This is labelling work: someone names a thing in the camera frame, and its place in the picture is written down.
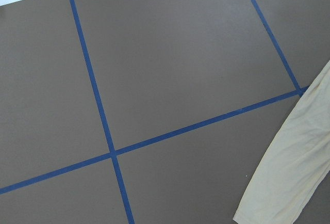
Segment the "blue line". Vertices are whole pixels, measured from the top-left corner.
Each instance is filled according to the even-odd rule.
[[[109,151],[112,154],[112,163],[113,163],[114,171],[116,173],[117,182],[118,182],[118,186],[119,186],[120,193],[121,193],[121,196],[122,196],[122,200],[123,200],[123,203],[124,203],[128,223],[129,224],[134,224],[135,222],[134,222],[132,211],[131,211],[131,208],[130,208],[130,204],[129,204],[128,196],[127,196],[127,193],[126,193],[123,177],[122,177],[122,174],[121,174],[121,171],[120,171],[118,159],[117,159],[116,154],[115,154],[116,151],[114,149],[113,141],[112,141],[112,138],[111,138],[109,124],[108,124],[107,118],[105,116],[102,101],[101,101],[101,96],[100,96],[100,93],[99,93],[98,88],[97,88],[96,79],[95,79],[93,68],[92,68],[92,63],[91,63],[90,58],[89,58],[89,54],[88,54],[88,50],[87,50],[83,30],[81,28],[81,24],[80,24],[78,12],[77,12],[77,7],[76,7],[76,4],[75,4],[74,0],[70,0],[70,4],[71,4],[71,8],[72,8],[74,21],[75,21],[75,24],[76,24],[76,27],[77,27],[82,52],[84,54],[84,58],[85,58],[85,62],[86,62],[86,66],[87,66],[87,70],[88,70],[88,74],[89,74],[89,79],[91,81],[94,96],[95,96],[95,100],[96,100],[96,103],[97,103],[98,112],[100,114],[103,129],[104,129],[104,133],[105,133],[105,136],[106,136],[106,139],[107,139],[108,148],[109,148]]]
[[[19,188],[22,188],[22,187],[25,187],[25,186],[28,186],[28,185],[31,185],[31,184],[38,183],[38,182],[46,180],[46,179],[53,178],[55,176],[67,173],[69,171],[77,170],[79,168],[82,168],[82,167],[85,167],[85,166],[88,166],[88,165],[92,165],[92,164],[95,164],[95,163],[100,162],[100,161],[104,161],[105,159],[108,159],[108,158],[111,158],[110,153],[106,153],[106,154],[103,154],[103,155],[100,155],[100,156],[97,156],[97,157],[94,157],[94,158],[90,158],[86,161],[82,161],[82,162],[79,162],[79,163],[74,164],[74,165],[70,165],[70,166],[67,166],[67,167],[64,167],[64,168],[61,168],[61,169],[58,169],[58,170],[55,170],[55,171],[51,171],[51,172],[45,173],[43,175],[28,179],[28,180],[21,181],[21,182],[16,183],[16,184],[6,186],[4,188],[0,188],[0,195],[4,194],[4,193],[7,193],[7,192],[10,192],[10,191],[13,191],[13,190],[16,190],[16,189],[19,189]]]
[[[288,74],[289,74],[289,76],[291,78],[292,83],[294,84],[294,87],[298,91],[298,95],[299,96],[302,96],[303,93],[302,93],[302,91],[300,89],[300,86],[298,84],[298,81],[296,80],[296,78],[295,78],[295,76],[294,76],[294,74],[293,74],[293,72],[292,72],[292,70],[291,70],[291,68],[289,66],[288,61],[285,58],[285,55],[284,55],[283,51],[281,50],[281,47],[279,46],[279,44],[278,44],[275,36],[273,35],[273,32],[272,32],[270,26],[268,25],[268,22],[267,22],[266,18],[263,16],[263,14],[261,12],[261,9],[260,9],[257,1],[256,0],[251,0],[251,2],[253,4],[254,8],[256,9],[256,11],[257,11],[257,13],[258,13],[258,15],[259,15],[259,17],[260,17],[260,19],[261,19],[261,21],[262,21],[265,29],[266,29],[266,31],[268,33],[270,39],[272,40],[273,45],[274,45],[274,47],[275,47],[275,49],[276,49],[276,51],[277,51],[280,59],[282,60],[282,63],[284,65],[285,69],[287,70],[287,72],[288,72]]]
[[[234,117],[234,116],[237,116],[239,114],[243,114],[245,112],[248,112],[248,111],[251,111],[251,110],[254,110],[254,109],[257,109],[257,108],[260,108],[260,107],[278,102],[280,100],[290,98],[290,97],[295,96],[297,94],[299,94],[299,92],[297,90],[289,92],[289,93],[285,93],[283,95],[280,95],[280,96],[277,96],[277,97],[274,97],[274,98],[271,98],[271,99],[268,99],[268,100],[265,100],[265,101],[262,101],[262,102],[259,102],[259,103],[256,103],[256,104],[249,105],[249,106],[244,107],[242,109],[237,109],[237,110],[231,111],[229,113],[226,113],[226,114],[223,114],[223,115],[220,115],[220,116],[217,116],[217,117],[213,117],[211,119],[207,119],[205,121],[198,122],[198,123],[195,123],[193,125],[183,127],[181,129],[174,130],[174,131],[171,131],[169,133],[166,133],[166,134],[163,134],[163,135],[160,135],[160,136],[157,136],[157,137],[154,137],[154,138],[151,138],[151,139],[148,139],[148,140],[130,145],[128,147],[118,149],[116,152],[117,152],[117,155],[127,153],[129,151],[133,151],[135,149],[142,148],[142,147],[148,146],[150,144],[154,144],[156,142],[159,142],[159,141],[162,141],[162,140],[165,140],[165,139],[177,136],[177,135],[181,135],[183,133],[186,133],[186,132],[189,132],[189,131],[192,131],[192,130],[199,129],[200,127],[204,127],[204,126],[213,124],[215,122],[219,122],[219,121],[228,119],[230,117]]]

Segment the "white cloth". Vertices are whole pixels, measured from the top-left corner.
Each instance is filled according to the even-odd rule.
[[[330,170],[330,61],[268,147],[233,220],[292,224]]]

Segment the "wrinkled fabric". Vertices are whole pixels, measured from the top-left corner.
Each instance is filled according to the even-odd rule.
[[[330,170],[330,62],[268,147],[241,199],[238,224],[292,224]]]

